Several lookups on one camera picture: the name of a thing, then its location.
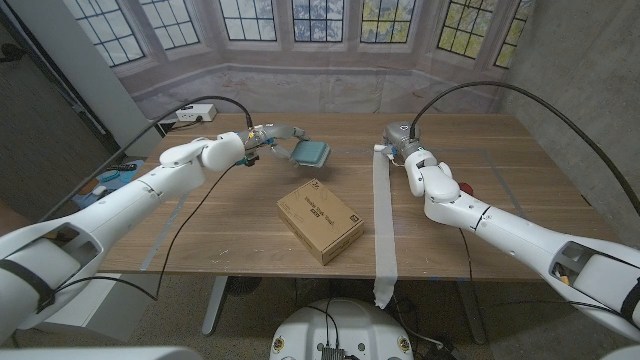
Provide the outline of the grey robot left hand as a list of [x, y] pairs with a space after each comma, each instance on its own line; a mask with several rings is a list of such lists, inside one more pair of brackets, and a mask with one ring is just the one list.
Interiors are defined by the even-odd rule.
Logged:
[[306, 131], [285, 124], [256, 125], [238, 133], [244, 143], [245, 157], [247, 160], [259, 158], [258, 149], [269, 146], [274, 156], [281, 159], [292, 160], [291, 152], [277, 144], [278, 139], [297, 138], [299, 141], [310, 141]]

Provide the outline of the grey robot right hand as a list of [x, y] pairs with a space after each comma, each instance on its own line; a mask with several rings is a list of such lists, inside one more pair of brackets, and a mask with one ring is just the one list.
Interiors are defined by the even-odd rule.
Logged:
[[414, 152], [423, 149], [420, 142], [421, 130], [415, 126], [414, 137], [410, 137], [411, 124], [409, 122], [394, 122], [387, 124], [383, 132], [383, 140], [387, 145], [396, 149], [396, 154], [406, 159]]

